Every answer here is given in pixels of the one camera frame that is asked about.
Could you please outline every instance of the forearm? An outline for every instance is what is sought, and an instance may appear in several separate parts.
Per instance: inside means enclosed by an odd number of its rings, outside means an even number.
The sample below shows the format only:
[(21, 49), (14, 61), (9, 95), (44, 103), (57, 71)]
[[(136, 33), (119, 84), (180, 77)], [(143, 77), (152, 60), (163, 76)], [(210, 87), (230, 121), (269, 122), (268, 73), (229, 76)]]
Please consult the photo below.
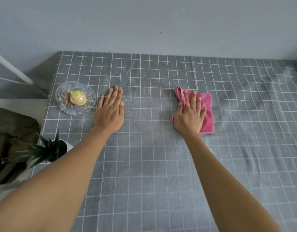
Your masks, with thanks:
[(264, 207), (214, 157), (199, 134), (183, 136), (220, 231), (282, 231)]
[(92, 129), (73, 149), (2, 200), (0, 231), (69, 231), (108, 137)]

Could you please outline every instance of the clear glass plate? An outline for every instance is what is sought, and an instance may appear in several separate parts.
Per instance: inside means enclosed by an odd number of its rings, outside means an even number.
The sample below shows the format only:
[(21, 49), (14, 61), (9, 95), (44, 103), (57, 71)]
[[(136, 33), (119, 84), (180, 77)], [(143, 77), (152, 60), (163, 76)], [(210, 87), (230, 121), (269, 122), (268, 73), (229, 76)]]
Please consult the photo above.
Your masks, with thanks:
[[(87, 101), (82, 106), (76, 106), (71, 103), (69, 99), (63, 99), (66, 92), (71, 93), (72, 91), (81, 91), (85, 94)], [(87, 113), (96, 103), (96, 94), (88, 85), (84, 85), (77, 81), (67, 81), (61, 84), (55, 92), (56, 101), (64, 112), (70, 115), (81, 115)]]

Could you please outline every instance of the gray wall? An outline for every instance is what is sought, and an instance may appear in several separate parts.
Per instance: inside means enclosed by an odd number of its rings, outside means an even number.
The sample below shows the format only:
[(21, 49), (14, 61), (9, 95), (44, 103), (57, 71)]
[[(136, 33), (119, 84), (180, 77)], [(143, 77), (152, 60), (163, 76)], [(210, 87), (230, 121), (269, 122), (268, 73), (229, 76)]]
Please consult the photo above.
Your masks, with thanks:
[(46, 88), (59, 50), (297, 59), (297, 0), (0, 0), (1, 55)]

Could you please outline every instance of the potted plant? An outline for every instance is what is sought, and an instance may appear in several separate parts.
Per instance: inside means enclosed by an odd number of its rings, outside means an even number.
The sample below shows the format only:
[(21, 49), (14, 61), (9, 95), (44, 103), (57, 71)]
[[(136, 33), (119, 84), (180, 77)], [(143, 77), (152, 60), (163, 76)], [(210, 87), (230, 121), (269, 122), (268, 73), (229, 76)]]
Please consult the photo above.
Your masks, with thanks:
[(32, 149), (18, 151), (19, 153), (25, 153), (21, 158), (29, 158), (29, 162), (32, 163), (30, 164), (29, 169), (44, 161), (54, 162), (73, 148), (73, 146), (66, 141), (59, 139), (59, 131), (54, 140), (46, 140), (40, 134), (38, 134), (38, 136), (44, 146), (30, 144)]

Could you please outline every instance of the pink cloth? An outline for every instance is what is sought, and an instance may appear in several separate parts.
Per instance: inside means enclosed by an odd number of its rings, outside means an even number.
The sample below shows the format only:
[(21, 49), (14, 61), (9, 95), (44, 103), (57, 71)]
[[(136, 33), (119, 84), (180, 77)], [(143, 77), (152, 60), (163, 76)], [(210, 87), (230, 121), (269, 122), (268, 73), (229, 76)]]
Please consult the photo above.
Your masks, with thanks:
[[(182, 89), (181, 87), (176, 87), (174, 89), (177, 98), (183, 102), (183, 107), (185, 108), (186, 101), (183, 92), (185, 89)], [(188, 98), (190, 100), (191, 94), (193, 91), (186, 90), (188, 94)], [(200, 130), (200, 133), (214, 133), (214, 119), (212, 114), (212, 94), (205, 94), (205, 93), (199, 93), (197, 92), (197, 97), (201, 97), (201, 112), (204, 107), (207, 108), (207, 113), (204, 117), (202, 128)]]

